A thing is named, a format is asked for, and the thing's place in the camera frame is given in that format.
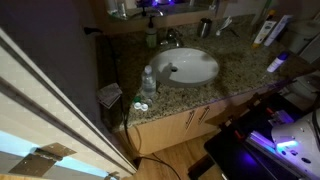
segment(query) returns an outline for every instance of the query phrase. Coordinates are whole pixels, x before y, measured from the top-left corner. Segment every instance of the water bottle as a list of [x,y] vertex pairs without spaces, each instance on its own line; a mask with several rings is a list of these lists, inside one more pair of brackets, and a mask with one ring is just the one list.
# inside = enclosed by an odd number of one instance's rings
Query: water bottle
[[150,65],[144,68],[142,72],[142,91],[141,94],[145,98],[152,98],[156,94],[156,76],[152,72],[152,67]]

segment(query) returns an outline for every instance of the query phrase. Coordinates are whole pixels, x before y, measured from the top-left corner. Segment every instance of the lid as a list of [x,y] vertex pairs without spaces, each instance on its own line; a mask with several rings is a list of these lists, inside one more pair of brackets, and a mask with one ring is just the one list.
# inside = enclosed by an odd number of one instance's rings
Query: lid
[[290,23],[288,29],[298,34],[314,37],[320,32],[320,23],[313,20],[296,21]]
[[289,57],[289,53],[283,51],[283,52],[281,52],[281,53],[278,55],[277,58],[278,58],[279,60],[285,61],[285,60],[288,59],[288,57]]
[[136,103],[134,103],[134,108],[135,109],[141,109],[141,103],[139,103],[139,102],[136,102]]
[[268,14],[269,14],[269,15],[274,15],[274,14],[276,14],[276,10],[271,9]]
[[134,99],[133,99],[133,102],[134,102],[134,103],[140,102],[140,101],[141,101],[140,96],[136,96],[136,97],[134,97]]
[[151,74],[152,72],[152,67],[150,65],[147,65],[145,68],[144,68],[144,72],[146,74]]
[[148,108],[149,108],[148,104],[142,104],[142,105],[141,105],[141,110],[142,110],[142,111],[147,111]]
[[211,19],[209,19],[209,18],[201,18],[200,21],[201,21],[202,23],[207,23],[207,24],[211,24],[211,23],[212,23]]

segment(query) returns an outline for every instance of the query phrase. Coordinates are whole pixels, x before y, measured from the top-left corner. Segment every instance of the bottle cap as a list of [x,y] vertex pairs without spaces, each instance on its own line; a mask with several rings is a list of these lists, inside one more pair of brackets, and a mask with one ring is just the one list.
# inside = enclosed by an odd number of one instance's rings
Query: bottle cap
[[252,44],[252,48],[253,48],[253,49],[255,49],[255,48],[259,47],[259,46],[260,46],[260,44],[257,44],[257,43],[253,43],[253,44]]
[[271,9],[268,14],[269,14],[269,15],[274,15],[275,13],[276,13],[276,10]]
[[289,57],[289,53],[283,51],[279,54],[279,56],[277,57],[279,60],[285,61],[287,60]]
[[148,99],[146,100],[146,103],[148,104],[148,106],[152,106],[153,101],[152,101],[151,98],[148,98]]
[[146,66],[144,68],[144,72],[147,73],[147,74],[150,74],[152,72],[152,67],[150,65]]
[[141,102],[140,96],[134,97],[133,102],[134,102],[134,103],[136,103],[136,102]]

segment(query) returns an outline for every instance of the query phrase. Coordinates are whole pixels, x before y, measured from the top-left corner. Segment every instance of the cup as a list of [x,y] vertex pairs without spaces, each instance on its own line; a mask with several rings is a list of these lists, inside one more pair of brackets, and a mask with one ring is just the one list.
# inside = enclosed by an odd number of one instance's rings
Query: cup
[[197,35],[201,38],[207,37],[210,33],[211,25],[212,21],[210,19],[202,18],[198,26]]

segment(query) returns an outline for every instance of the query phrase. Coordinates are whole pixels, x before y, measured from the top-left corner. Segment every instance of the purple light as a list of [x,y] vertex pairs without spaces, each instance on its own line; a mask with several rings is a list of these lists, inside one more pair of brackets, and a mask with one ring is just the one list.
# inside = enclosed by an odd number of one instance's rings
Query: purple light
[[253,131],[250,135],[251,135],[250,138],[252,140],[258,142],[260,145],[262,145],[262,146],[270,146],[272,148],[275,148],[274,143],[271,142],[269,139],[265,138],[259,132]]
[[282,148],[285,146],[296,146],[296,145],[298,145],[297,141],[287,141],[287,142],[283,142],[283,143],[278,143],[277,148]]

